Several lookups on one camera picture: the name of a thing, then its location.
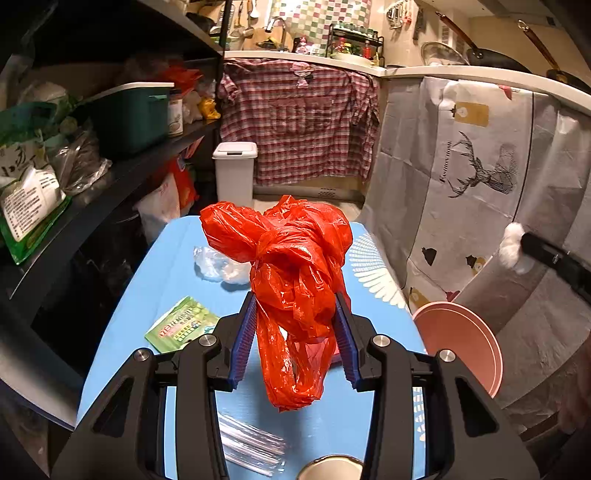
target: sink faucet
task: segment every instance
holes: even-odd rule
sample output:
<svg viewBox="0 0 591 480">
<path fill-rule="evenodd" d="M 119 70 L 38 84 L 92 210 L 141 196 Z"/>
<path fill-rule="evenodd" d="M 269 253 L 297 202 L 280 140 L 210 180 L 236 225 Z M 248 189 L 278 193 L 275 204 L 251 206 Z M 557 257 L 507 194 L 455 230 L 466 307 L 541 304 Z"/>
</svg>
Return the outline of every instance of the sink faucet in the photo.
<svg viewBox="0 0 591 480">
<path fill-rule="evenodd" d="M 287 33 L 287 25 L 285 24 L 285 20 L 283 20 L 281 17 L 273 17 L 269 20 L 269 23 L 267 24 L 267 26 L 265 27 L 265 32 L 267 33 L 271 33 L 271 31 L 273 30 L 273 27 L 275 26 L 275 23 L 280 20 L 281 21 L 281 44 L 277 47 L 278 51 L 285 51 L 287 50 L 287 47 L 285 46 L 285 34 Z"/>
</svg>

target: cleaning brush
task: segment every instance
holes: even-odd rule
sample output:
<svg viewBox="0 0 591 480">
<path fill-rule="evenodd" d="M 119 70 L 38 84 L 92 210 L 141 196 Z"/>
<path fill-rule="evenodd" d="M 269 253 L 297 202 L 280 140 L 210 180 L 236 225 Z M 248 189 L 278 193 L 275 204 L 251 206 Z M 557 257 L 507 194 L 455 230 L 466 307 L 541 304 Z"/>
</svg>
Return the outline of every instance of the cleaning brush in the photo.
<svg viewBox="0 0 591 480">
<path fill-rule="evenodd" d="M 520 223 L 505 228 L 499 246 L 499 260 L 505 268 L 527 273 L 538 261 L 556 271 L 583 300 L 591 305 L 591 268 L 576 255 L 526 232 Z"/>
</svg>

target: tiled wall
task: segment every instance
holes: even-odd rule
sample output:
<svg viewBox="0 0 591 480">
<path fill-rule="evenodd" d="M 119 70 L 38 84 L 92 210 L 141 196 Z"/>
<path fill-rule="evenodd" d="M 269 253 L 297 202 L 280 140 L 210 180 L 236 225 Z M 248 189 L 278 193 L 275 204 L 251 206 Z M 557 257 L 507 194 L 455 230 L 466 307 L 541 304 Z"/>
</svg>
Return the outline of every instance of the tiled wall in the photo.
<svg viewBox="0 0 591 480">
<path fill-rule="evenodd" d="M 324 53 L 331 23 L 342 20 L 367 27 L 370 8 L 371 0 L 275 0 L 271 16 L 283 17 L 293 37 L 306 36 L 321 44 Z"/>
</svg>

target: red plastic bag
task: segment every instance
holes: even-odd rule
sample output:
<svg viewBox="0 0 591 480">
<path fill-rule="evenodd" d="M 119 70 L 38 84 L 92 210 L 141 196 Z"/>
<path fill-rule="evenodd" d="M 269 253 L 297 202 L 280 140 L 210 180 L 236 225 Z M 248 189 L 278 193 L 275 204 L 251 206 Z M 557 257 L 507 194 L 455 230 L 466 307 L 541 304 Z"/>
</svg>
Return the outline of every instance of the red plastic bag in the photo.
<svg viewBox="0 0 591 480">
<path fill-rule="evenodd" d="M 350 303 L 341 267 L 353 235 L 343 212 L 285 195 L 263 215 L 219 202 L 201 210 L 201 222 L 211 247 L 252 263 L 256 336 L 269 400 L 280 410 L 318 400 L 336 348 L 335 293 Z"/>
<path fill-rule="evenodd" d="M 190 70 L 180 65 L 171 65 L 158 76 L 163 82 L 174 82 L 175 88 L 182 90 L 185 96 L 195 88 L 195 82 L 203 76 L 199 70 Z"/>
<path fill-rule="evenodd" d="M 195 185 L 193 185 L 193 180 L 191 179 L 191 175 L 189 175 L 182 156 L 177 155 L 171 158 L 152 177 L 160 185 L 168 173 L 172 173 L 174 176 L 174 182 L 177 185 L 178 191 L 178 205 L 181 211 L 187 210 L 199 198 L 199 195 L 197 194 L 197 190 L 195 190 Z"/>
</svg>

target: deer print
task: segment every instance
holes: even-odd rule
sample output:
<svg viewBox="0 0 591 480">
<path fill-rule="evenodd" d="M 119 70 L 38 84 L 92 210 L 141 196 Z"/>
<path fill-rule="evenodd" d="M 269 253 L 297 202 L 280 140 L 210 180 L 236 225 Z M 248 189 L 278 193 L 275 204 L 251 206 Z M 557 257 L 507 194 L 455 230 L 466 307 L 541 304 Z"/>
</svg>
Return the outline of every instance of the deer print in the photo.
<svg viewBox="0 0 591 480">
<path fill-rule="evenodd" d="M 474 147 L 470 138 L 464 133 L 460 132 L 464 138 L 457 142 L 456 145 L 463 145 L 466 147 L 466 152 L 462 153 L 462 157 L 467 157 L 470 165 L 474 167 L 476 171 L 473 177 L 469 177 L 466 180 L 457 179 L 462 185 L 461 187 L 455 188 L 452 183 L 448 180 L 449 186 L 452 188 L 452 192 L 455 195 L 450 196 L 454 199 L 461 195 L 469 187 L 475 187 L 479 183 L 488 185 L 491 189 L 497 192 L 504 193 L 507 195 L 515 187 L 515 178 L 517 177 L 517 162 L 513 159 L 513 145 L 503 144 L 501 145 L 501 151 L 499 153 L 499 160 L 496 162 L 494 170 L 487 170 L 482 166 L 480 158 L 474 155 Z"/>
</svg>

